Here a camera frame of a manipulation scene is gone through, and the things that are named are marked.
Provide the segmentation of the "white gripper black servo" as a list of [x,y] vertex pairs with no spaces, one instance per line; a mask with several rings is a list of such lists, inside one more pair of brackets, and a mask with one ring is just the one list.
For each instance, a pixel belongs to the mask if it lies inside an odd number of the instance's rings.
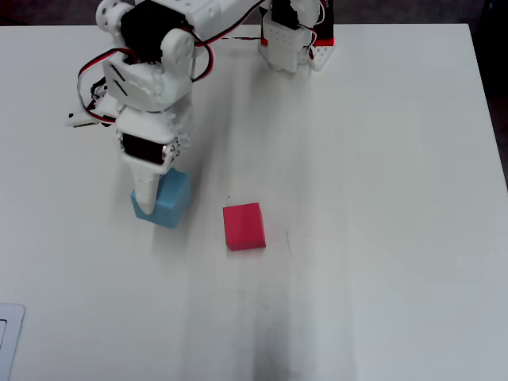
[[145,214],[155,210],[160,176],[188,151],[193,129],[190,95],[157,113],[126,107],[118,117],[119,149],[133,175],[137,205]]

